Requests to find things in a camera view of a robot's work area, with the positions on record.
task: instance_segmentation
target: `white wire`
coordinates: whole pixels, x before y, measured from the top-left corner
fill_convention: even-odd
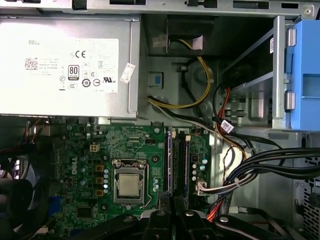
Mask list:
[[[243,184],[245,181],[250,179],[252,176],[253,176],[252,174],[248,174],[244,179],[241,179],[238,183],[231,183],[231,184],[226,185],[226,186],[220,186],[220,187],[214,187],[214,188],[205,188],[205,187],[200,185],[199,188],[200,188],[201,191],[204,191],[204,192],[218,191],[218,190],[223,190],[223,189],[230,188],[230,187],[232,188],[232,187],[236,187],[237,185]]]

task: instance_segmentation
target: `barcode sticker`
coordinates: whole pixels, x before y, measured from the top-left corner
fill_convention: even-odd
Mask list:
[[[231,131],[235,128],[234,126],[232,126],[229,122],[227,122],[226,120],[223,120],[221,123],[221,128],[223,130],[225,130],[226,133],[231,133]]]
[[[135,65],[127,63],[120,77],[120,81],[128,84],[130,82],[132,74],[134,73],[135,68]]]
[[[274,38],[270,39],[270,54],[274,52]]]

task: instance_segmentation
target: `screw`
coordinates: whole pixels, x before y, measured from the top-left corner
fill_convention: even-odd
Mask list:
[[[127,217],[125,217],[125,218],[123,219],[123,221],[124,221],[125,223],[131,222],[132,220],[133,220],[133,219],[132,219],[131,216],[127,216]]]
[[[222,216],[222,217],[220,217],[220,222],[227,223],[227,222],[229,222],[229,219],[225,216]]]
[[[158,215],[158,216],[164,216],[164,215],[166,215],[166,213],[165,213],[164,211],[158,211],[158,212],[157,212],[157,215]]]
[[[188,217],[192,217],[194,215],[194,212],[193,211],[187,211],[185,213],[185,215],[188,216]]]
[[[312,11],[311,11],[310,8],[306,8],[306,9],[304,10],[304,14],[306,14],[306,15],[311,15],[311,13],[312,13]]]

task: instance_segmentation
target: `cable tie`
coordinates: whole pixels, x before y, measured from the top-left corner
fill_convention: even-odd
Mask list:
[[[248,147],[247,149],[245,149],[245,152],[248,154],[251,154],[253,150],[254,149],[252,147],[251,148]]]
[[[231,206],[229,208],[229,213],[230,214],[238,214],[239,213],[238,206]]]
[[[234,183],[238,188],[241,187],[241,185],[239,184],[239,179],[237,177],[234,179]]]

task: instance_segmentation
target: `white sticker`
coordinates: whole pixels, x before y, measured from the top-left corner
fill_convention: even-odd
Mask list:
[[[135,68],[135,65],[127,63],[120,77],[120,81],[128,84],[130,82],[132,74],[134,73]]]
[[[118,39],[39,39],[25,49],[24,76],[28,80],[54,82],[56,91],[118,91]]]
[[[274,38],[270,39],[270,54],[274,52]]]
[[[234,126],[232,126],[229,122],[227,122],[226,120],[223,120],[221,123],[221,128],[223,130],[225,130],[226,133],[231,133],[231,131],[235,128]]]

